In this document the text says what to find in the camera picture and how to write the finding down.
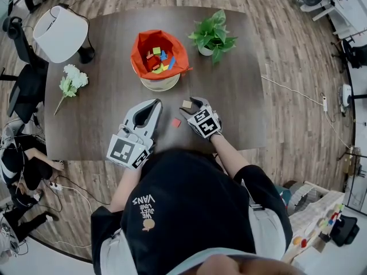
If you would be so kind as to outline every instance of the blue block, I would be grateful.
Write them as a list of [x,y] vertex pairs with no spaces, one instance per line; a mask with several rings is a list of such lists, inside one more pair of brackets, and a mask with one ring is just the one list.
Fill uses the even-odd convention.
[[173,56],[172,59],[171,59],[170,65],[168,66],[168,70],[172,69],[175,62],[176,62],[176,58],[174,58],[174,56]]
[[163,50],[161,51],[161,61],[163,61],[163,60],[165,60],[165,59],[167,59],[168,58],[168,56],[167,56],[167,54],[166,54],[166,52],[164,52]]

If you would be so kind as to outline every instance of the lamp shade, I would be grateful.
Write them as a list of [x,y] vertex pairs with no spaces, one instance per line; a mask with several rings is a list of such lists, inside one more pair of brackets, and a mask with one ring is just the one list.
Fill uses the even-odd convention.
[[88,33],[87,22],[78,15],[54,6],[37,22],[33,38],[52,62],[61,63],[82,46]]

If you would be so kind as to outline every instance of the flower stem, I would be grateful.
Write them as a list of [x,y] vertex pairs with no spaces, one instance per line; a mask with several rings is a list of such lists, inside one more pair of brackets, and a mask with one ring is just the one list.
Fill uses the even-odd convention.
[[56,111],[55,111],[54,115],[56,115],[56,113],[57,113],[57,111],[58,111],[58,109],[59,109],[59,107],[60,107],[61,103],[64,101],[64,99],[65,99],[65,98],[66,98],[66,97],[63,95],[63,97],[61,98],[60,102],[59,102],[59,103],[58,103],[58,105],[57,105],[57,108],[56,108]]

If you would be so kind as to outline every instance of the lamp base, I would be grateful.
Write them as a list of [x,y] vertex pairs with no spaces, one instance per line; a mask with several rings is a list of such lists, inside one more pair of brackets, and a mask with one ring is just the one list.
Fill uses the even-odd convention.
[[94,51],[94,49],[92,47],[80,47],[78,50],[79,53],[79,60],[81,63],[86,64],[92,61],[92,59],[94,58],[94,55],[96,54],[96,52]]

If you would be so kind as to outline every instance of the dark wooden table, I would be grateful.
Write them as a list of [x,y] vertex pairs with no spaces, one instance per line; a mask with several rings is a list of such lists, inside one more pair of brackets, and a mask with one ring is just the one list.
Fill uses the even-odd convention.
[[[212,145],[196,135],[179,114],[189,96],[204,97],[221,116],[223,134],[238,150],[264,147],[266,121],[263,86],[253,45],[252,28],[244,13],[226,11],[230,36],[237,47],[212,66],[211,57],[199,54],[188,35],[194,21],[217,9],[204,7],[155,7],[123,11],[91,20],[89,36],[96,56],[79,63],[78,54],[62,64],[50,63],[45,96],[45,134],[48,156],[54,160],[105,160],[113,133],[126,112],[138,103],[159,98],[163,112],[158,125],[156,151],[182,147],[213,152]],[[139,32],[161,29],[185,46],[192,71],[175,87],[153,92],[141,83],[130,63],[132,45]],[[66,64],[76,65],[89,77],[77,97],[67,98],[54,116],[62,93],[58,87]],[[182,120],[178,128],[174,118]]]

